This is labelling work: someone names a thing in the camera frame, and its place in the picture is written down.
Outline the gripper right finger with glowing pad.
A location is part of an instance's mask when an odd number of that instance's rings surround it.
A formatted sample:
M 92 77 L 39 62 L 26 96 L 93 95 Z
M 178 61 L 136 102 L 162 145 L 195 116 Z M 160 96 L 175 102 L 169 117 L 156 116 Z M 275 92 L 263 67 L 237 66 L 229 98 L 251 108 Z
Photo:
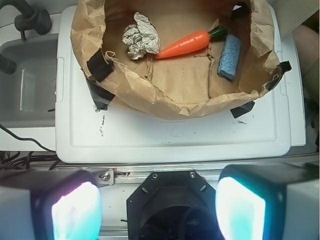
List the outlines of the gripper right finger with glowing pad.
M 215 209 L 226 240 L 318 240 L 319 164 L 227 165 Z

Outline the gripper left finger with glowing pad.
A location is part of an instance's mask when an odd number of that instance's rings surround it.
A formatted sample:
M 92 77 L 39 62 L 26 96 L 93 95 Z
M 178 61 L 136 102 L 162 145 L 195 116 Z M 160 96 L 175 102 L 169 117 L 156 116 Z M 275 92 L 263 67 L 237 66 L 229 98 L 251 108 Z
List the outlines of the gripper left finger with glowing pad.
M 86 170 L 0 173 L 2 240 L 96 240 L 102 196 Z

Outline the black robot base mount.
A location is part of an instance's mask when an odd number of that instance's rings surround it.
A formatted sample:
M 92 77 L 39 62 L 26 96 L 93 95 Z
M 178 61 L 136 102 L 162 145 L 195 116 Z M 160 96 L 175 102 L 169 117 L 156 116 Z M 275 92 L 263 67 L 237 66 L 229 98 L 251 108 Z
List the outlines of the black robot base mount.
M 149 175 L 126 200 L 130 240 L 222 240 L 216 190 L 187 171 Z

